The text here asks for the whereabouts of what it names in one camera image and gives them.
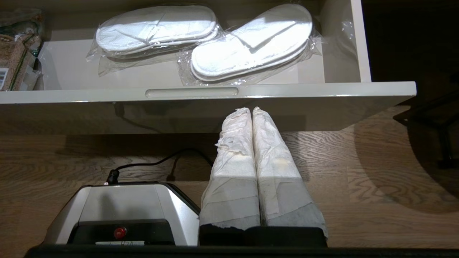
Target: label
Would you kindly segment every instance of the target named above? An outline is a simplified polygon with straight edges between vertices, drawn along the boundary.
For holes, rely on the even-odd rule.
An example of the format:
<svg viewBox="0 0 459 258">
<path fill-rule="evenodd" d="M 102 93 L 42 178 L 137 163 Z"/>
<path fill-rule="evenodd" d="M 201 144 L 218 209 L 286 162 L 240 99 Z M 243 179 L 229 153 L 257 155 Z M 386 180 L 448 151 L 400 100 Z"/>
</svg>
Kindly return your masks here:
<svg viewBox="0 0 459 258">
<path fill-rule="evenodd" d="M 0 90 L 3 88 L 3 84 L 5 84 L 7 74 L 8 68 L 0 68 Z"/>
<path fill-rule="evenodd" d="M 96 242 L 98 246 L 144 246 L 145 241 L 108 241 Z"/>
</svg>

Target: red button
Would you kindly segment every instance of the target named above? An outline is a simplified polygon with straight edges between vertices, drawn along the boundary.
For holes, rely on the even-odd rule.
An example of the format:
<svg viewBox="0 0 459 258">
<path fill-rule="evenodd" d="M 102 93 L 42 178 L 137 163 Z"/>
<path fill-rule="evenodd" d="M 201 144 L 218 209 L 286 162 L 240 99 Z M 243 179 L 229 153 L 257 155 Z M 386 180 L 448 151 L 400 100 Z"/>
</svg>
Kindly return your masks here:
<svg viewBox="0 0 459 258">
<path fill-rule="evenodd" d="M 126 235 L 126 228 L 125 227 L 119 227 L 115 229 L 113 232 L 113 236 L 115 236 L 116 239 L 121 239 Z"/>
</svg>

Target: black cable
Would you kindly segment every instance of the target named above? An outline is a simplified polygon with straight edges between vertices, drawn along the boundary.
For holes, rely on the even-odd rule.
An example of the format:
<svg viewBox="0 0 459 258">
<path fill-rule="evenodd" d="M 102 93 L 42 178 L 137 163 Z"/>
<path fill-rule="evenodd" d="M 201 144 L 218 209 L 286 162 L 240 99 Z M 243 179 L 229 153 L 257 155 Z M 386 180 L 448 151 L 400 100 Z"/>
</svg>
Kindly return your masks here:
<svg viewBox="0 0 459 258">
<path fill-rule="evenodd" d="M 167 161 L 168 159 L 176 156 L 176 155 L 179 155 L 185 151 L 194 151 L 196 153 L 198 153 L 201 157 L 203 157 L 207 163 L 212 167 L 213 166 L 213 162 L 212 160 L 210 160 L 210 158 L 208 158 L 204 153 L 202 153 L 200 150 L 197 150 L 197 149 L 194 149 L 194 148 L 186 148 L 186 149 L 182 149 L 182 150 L 179 150 L 167 157 L 165 157 L 164 159 L 158 161 L 158 162 L 154 162 L 154 163 L 133 163 L 133 164 L 126 164 L 126 165 L 123 165 L 123 166 L 119 166 L 117 167 L 116 169 L 112 169 L 108 175 L 108 178 L 107 178 L 107 181 L 106 181 L 106 185 L 113 185 L 113 184 L 117 184 L 118 183 L 118 176 L 119 176 L 119 170 L 121 169 L 124 169 L 124 168 L 131 168 L 131 167 L 137 167 L 137 166 L 156 166 L 156 165 L 159 165 L 165 161 Z M 168 178 L 170 177 L 170 179 L 175 179 L 173 173 L 174 173 L 174 170 L 175 170 L 175 166 L 177 164 L 177 161 L 178 159 L 180 158 L 180 156 L 177 157 L 177 159 L 175 159 L 174 161 L 174 167 L 172 169 L 172 173 L 171 175 L 168 176 Z"/>
</svg>

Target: white drawer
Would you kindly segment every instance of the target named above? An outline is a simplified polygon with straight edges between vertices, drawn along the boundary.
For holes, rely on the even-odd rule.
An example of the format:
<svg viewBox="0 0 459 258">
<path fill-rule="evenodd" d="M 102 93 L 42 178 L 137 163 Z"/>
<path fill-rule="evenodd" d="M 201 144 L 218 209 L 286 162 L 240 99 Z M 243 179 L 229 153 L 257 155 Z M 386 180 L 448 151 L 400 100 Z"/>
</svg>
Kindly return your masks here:
<svg viewBox="0 0 459 258">
<path fill-rule="evenodd" d="M 223 26 L 238 26 L 282 2 L 208 0 L 207 5 Z M 219 132 L 235 108 L 255 106 L 268 111 L 279 130 L 340 130 L 416 95 L 414 82 L 371 82 L 360 0 L 304 1 L 320 22 L 323 55 L 257 85 L 186 87 L 174 61 L 99 78 L 98 64 L 85 60 L 97 25 L 152 4 L 20 1 L 47 12 L 50 37 L 39 56 L 41 90 L 0 92 L 0 134 Z M 4 0 L 0 8 L 18 5 Z"/>
</svg>

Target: wood grain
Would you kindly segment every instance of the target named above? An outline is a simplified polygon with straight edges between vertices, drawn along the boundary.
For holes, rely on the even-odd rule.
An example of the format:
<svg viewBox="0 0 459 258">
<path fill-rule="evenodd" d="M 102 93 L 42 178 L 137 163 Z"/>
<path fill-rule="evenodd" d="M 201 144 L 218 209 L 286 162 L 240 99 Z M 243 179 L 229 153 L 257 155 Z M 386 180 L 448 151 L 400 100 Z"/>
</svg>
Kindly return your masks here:
<svg viewBox="0 0 459 258">
<path fill-rule="evenodd" d="M 282 133 L 324 213 L 329 246 L 459 248 L 459 173 L 436 169 L 435 134 L 392 119 L 406 109 L 337 132 Z M 0 136 L 2 257 L 21 257 L 39 244 L 75 191 L 103 184 L 116 166 L 158 161 L 184 147 L 215 158 L 217 140 L 218 134 Z M 129 168 L 119 179 L 166 181 L 173 162 Z M 210 171 L 200 156 L 185 153 L 170 183 L 200 205 Z"/>
</svg>

